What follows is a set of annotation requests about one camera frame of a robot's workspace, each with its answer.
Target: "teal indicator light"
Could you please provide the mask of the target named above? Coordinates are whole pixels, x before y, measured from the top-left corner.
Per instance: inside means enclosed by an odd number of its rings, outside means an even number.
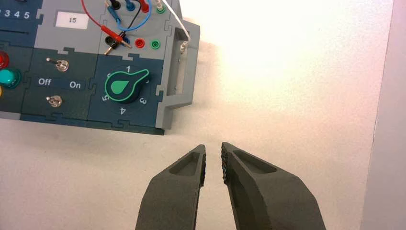
[[[21,81],[21,73],[18,69],[5,68],[0,70],[0,85],[6,89],[13,89]]]

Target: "white table surface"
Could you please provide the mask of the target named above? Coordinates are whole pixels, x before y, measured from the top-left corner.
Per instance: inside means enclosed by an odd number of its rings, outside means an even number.
[[[393,3],[245,2],[181,1],[199,61],[165,136],[0,119],[0,229],[133,230],[149,180],[205,144],[197,229],[233,230],[228,141],[299,176],[327,229],[358,230]]]

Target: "label 15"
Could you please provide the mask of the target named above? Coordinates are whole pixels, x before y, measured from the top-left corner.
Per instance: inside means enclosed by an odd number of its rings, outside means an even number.
[[[56,27],[86,30],[89,17],[84,13],[72,13],[59,11],[56,16]]]

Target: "green knob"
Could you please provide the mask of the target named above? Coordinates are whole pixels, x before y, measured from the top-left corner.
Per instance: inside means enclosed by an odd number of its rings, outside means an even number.
[[[0,85],[7,89],[13,89],[21,81],[21,73],[18,69],[5,68],[0,70]]]
[[[117,71],[109,75],[104,83],[104,90],[109,98],[115,102],[128,104],[139,95],[142,86],[148,80],[147,69],[134,73]]]

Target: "black wire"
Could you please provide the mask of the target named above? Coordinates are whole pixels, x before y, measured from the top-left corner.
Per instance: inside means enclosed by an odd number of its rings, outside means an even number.
[[[138,15],[139,15],[139,13],[140,13],[140,11],[141,11],[141,3],[140,3],[140,1],[139,1],[139,0],[133,0],[133,1],[138,2],[139,7],[138,7],[137,13],[135,14],[134,18],[132,19],[132,21],[131,21],[130,25],[127,27],[127,29],[129,29],[129,28],[134,24],[135,20],[137,19]],[[121,36],[121,37],[124,37],[126,33],[127,33],[127,31],[121,31],[120,36]],[[117,42],[114,42],[114,43],[112,44],[112,47],[113,47],[113,46],[114,46],[114,47],[117,47],[117,46],[118,46],[118,43],[117,43]]]
[[[139,0],[134,0],[134,1],[138,2],[138,4],[139,4],[138,12],[135,14],[133,20],[131,21],[131,23],[130,23],[130,25],[127,27],[127,29],[129,29],[129,28],[133,25],[133,23],[135,22],[135,19],[138,17],[138,15],[139,15],[139,13],[140,13],[140,11],[141,11],[141,3],[140,3],[140,1],[139,1]]]

